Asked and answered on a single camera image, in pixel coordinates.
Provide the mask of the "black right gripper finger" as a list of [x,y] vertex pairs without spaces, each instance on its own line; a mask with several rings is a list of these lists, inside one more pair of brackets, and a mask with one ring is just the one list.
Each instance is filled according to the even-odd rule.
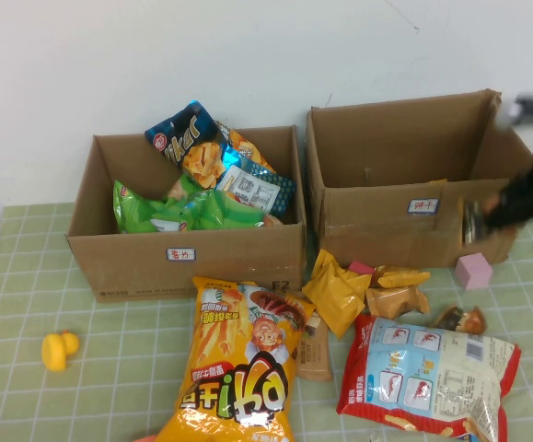
[[490,196],[484,203],[485,210],[497,207],[519,210],[526,205],[527,184],[524,181],[509,181],[498,193]]
[[531,218],[526,207],[493,206],[483,208],[483,224],[488,231],[522,227]]

